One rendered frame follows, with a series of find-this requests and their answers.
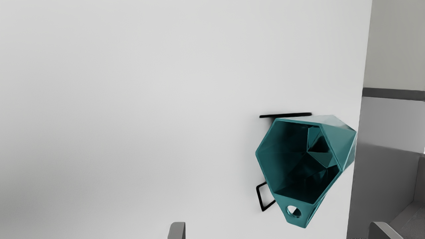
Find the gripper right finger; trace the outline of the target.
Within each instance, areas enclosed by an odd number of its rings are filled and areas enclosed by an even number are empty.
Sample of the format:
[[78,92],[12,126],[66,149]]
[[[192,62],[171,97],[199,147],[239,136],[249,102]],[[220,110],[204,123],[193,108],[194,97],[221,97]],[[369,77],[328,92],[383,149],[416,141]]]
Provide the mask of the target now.
[[369,225],[368,239],[404,239],[389,224],[372,221]]

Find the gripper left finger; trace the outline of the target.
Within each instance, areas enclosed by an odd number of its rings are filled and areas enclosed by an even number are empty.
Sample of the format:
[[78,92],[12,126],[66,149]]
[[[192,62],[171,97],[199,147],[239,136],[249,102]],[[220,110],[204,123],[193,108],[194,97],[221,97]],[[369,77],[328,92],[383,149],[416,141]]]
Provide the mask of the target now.
[[183,221],[175,221],[171,224],[168,239],[186,239],[186,224]]

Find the teal faceted mug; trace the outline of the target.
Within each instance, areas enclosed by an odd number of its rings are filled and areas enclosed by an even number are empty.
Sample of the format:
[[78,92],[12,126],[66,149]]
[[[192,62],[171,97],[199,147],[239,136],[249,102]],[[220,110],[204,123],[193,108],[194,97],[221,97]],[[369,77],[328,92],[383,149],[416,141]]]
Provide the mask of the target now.
[[261,115],[272,124],[255,155],[286,221],[306,228],[355,160],[357,132],[334,115]]

